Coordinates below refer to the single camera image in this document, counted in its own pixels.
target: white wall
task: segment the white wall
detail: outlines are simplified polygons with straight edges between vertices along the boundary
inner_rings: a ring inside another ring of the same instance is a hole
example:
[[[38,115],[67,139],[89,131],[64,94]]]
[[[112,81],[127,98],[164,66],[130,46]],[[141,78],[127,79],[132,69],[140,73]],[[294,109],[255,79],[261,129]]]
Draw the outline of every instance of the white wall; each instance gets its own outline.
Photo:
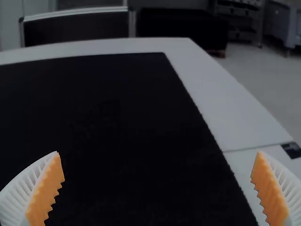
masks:
[[[49,12],[55,7],[55,1],[49,1],[24,0],[23,12],[22,0],[0,0],[0,41],[2,50],[21,47],[19,18],[24,14],[29,16]]]
[[[18,20],[22,14],[21,0],[0,0],[2,50],[19,48],[21,46]]]
[[[25,16],[49,12],[50,3],[48,0],[24,0]]]

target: black foam pad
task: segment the black foam pad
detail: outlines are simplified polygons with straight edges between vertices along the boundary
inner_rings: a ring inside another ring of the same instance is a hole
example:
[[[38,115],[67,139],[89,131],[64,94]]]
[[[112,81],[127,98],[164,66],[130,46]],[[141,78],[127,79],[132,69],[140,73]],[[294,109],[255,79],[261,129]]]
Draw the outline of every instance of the black foam pad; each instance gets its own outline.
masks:
[[[257,224],[163,53],[41,60],[0,74],[1,187],[61,155],[65,182],[47,226]]]

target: orange soft pad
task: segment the orange soft pad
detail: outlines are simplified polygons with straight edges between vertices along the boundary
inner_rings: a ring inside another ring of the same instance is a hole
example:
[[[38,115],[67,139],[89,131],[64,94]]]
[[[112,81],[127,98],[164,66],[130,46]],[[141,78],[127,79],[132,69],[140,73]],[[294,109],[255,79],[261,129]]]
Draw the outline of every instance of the orange soft pad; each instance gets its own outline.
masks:
[[[44,226],[44,220],[48,219],[51,205],[55,203],[54,197],[59,195],[61,183],[64,182],[64,174],[60,155],[57,153],[45,169],[43,178],[36,186],[33,196],[26,210],[26,217],[30,226]]]
[[[289,209],[274,172],[262,152],[256,155],[251,179],[258,191],[257,197],[261,199],[260,204],[264,207],[263,213],[267,215],[266,222],[270,226],[283,225]]]

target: gray floor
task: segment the gray floor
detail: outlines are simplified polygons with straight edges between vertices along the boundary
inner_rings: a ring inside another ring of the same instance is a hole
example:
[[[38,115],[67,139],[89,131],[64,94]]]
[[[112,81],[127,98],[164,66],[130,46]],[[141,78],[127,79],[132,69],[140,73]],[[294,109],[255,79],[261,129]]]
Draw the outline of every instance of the gray floor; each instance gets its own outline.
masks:
[[[301,55],[230,44],[216,60],[264,105],[301,145]]]

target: gray cabinet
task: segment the gray cabinet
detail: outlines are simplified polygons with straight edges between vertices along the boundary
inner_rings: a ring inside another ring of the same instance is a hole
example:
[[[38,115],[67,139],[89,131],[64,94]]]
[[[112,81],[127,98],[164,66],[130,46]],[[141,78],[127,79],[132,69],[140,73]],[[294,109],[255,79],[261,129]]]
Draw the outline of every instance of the gray cabinet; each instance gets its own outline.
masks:
[[[301,3],[297,0],[269,0],[264,34],[282,40],[287,48],[301,45]]]

